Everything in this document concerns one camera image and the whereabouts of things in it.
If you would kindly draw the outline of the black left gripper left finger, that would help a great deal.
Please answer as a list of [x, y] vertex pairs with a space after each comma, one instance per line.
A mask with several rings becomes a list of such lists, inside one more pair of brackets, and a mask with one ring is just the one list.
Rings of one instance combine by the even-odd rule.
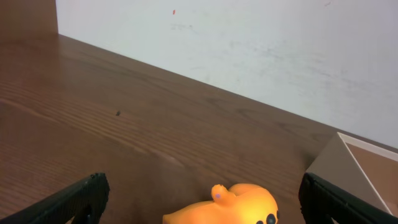
[[109, 199], [104, 173], [95, 173], [1, 219], [2, 224], [99, 223]]

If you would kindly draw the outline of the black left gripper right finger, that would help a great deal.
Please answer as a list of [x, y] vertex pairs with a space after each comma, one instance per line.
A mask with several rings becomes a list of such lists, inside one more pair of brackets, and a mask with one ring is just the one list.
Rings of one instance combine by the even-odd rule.
[[397, 217], [313, 173], [304, 173], [298, 198], [306, 224], [397, 224]]

